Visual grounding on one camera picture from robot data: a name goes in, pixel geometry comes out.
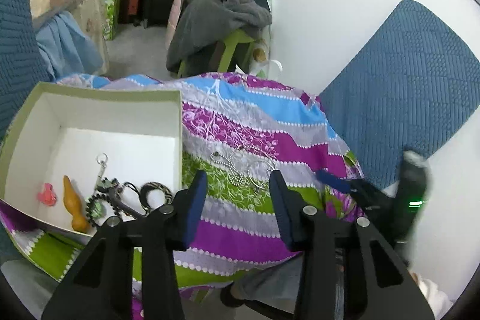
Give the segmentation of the person's right hand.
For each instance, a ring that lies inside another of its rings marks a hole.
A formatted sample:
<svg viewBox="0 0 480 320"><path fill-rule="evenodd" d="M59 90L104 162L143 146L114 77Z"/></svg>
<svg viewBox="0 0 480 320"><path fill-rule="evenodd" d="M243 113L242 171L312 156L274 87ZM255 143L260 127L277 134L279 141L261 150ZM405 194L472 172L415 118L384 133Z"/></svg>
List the person's right hand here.
<svg viewBox="0 0 480 320"><path fill-rule="evenodd" d="M423 296L425 296L435 318L441 319L453 306L448 295L441 291L433 281L424 279L413 271L410 271L410 274L416 285L420 288Z"/></svg>

